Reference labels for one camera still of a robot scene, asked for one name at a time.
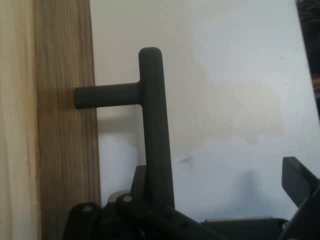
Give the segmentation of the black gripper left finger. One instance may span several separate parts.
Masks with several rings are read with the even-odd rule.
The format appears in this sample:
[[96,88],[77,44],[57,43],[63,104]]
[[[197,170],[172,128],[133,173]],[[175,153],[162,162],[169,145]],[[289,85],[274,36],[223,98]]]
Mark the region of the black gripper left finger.
[[146,166],[135,169],[130,192],[101,207],[74,206],[64,240],[219,240],[221,236],[167,205],[150,204],[144,194]]

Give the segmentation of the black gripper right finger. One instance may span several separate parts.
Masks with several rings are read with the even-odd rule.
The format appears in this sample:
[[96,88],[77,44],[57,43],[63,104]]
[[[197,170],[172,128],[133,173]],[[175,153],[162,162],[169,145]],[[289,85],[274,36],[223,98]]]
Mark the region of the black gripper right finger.
[[318,240],[320,238],[320,179],[296,157],[282,160],[281,184],[298,207],[285,225],[280,240]]

